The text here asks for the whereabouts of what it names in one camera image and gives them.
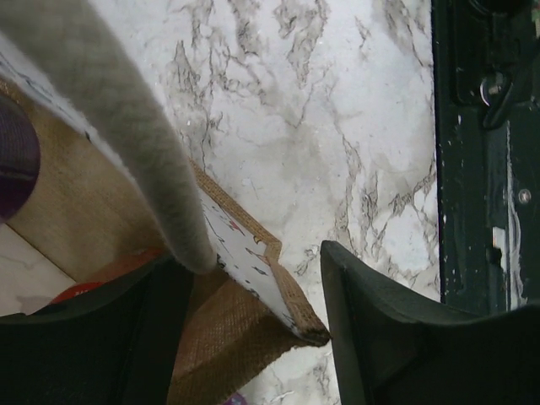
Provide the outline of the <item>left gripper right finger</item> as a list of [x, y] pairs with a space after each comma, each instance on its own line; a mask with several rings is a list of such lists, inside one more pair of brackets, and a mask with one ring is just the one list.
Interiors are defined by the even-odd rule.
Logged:
[[476, 316], [321, 244], [321, 279], [344, 404], [536, 404], [539, 305]]

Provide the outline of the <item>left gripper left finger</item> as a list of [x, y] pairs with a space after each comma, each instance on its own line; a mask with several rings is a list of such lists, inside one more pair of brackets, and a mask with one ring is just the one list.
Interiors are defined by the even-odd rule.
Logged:
[[1, 319], [3, 404], [164, 404], [193, 275], [163, 256]]

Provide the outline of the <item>red cola can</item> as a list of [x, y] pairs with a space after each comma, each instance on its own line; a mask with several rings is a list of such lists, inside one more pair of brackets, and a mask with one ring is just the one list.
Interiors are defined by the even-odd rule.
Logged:
[[131, 252], [125, 256], [122, 256], [91, 274], [82, 283], [76, 283], [68, 289], [62, 291], [50, 302], [50, 305], [54, 305], [64, 300], [69, 300], [78, 295], [87, 293], [90, 290], [100, 287], [102, 284], [109, 283], [120, 276], [137, 270], [144, 264], [161, 256], [164, 252], [164, 249], [152, 247]]

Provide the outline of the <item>purple fanta can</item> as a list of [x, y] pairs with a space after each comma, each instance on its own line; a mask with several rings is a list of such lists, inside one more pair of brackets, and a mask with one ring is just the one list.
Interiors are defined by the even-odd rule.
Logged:
[[1, 95], [1, 223], [7, 223], [28, 201], [41, 167], [36, 131], [24, 110]]
[[234, 393], [224, 405], [247, 405], [246, 399], [239, 393]]

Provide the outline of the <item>burlap canvas tote bag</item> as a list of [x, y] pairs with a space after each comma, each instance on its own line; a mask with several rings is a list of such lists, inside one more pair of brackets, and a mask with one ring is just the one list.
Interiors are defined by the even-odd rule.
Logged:
[[2, 2], [1, 53], [1, 95], [40, 143], [8, 224], [76, 284], [152, 247], [193, 275], [164, 404], [220, 404], [291, 348], [328, 343], [278, 240], [186, 156], [91, 2]]

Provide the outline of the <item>purple Fanta can front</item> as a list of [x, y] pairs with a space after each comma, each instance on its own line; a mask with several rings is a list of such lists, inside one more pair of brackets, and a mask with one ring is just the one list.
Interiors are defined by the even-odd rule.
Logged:
[[1, 223], [7, 223], [28, 201], [41, 167], [36, 131], [24, 110], [1, 95]]

